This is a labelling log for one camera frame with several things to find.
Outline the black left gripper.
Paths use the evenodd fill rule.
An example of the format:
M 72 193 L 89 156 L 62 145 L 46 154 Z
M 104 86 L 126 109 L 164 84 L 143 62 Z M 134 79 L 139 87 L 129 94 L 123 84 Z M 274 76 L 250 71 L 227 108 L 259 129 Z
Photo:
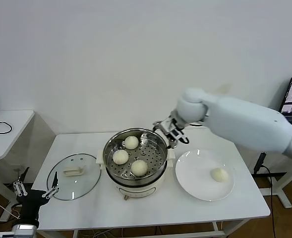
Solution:
M 52 187 L 47 192 L 33 189 L 27 192 L 23 182 L 28 173 L 28 170 L 29 167 L 27 167 L 26 170 L 20 175 L 18 180 L 13 183 L 17 201 L 22 205 L 19 218 L 25 220 L 38 220 L 41 206 L 47 204 L 47 198 L 53 197 L 59 191 L 58 175 L 57 172 L 55 172 Z

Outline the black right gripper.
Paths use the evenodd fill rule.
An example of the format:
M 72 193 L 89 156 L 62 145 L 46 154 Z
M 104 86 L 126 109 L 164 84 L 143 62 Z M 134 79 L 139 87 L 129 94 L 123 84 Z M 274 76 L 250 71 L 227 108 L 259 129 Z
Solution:
M 175 125 L 170 125 L 169 130 L 169 134 L 175 139 L 169 140 L 169 149 L 174 149 L 177 147 L 177 140 L 180 142 L 185 142 L 184 133 L 179 130 Z

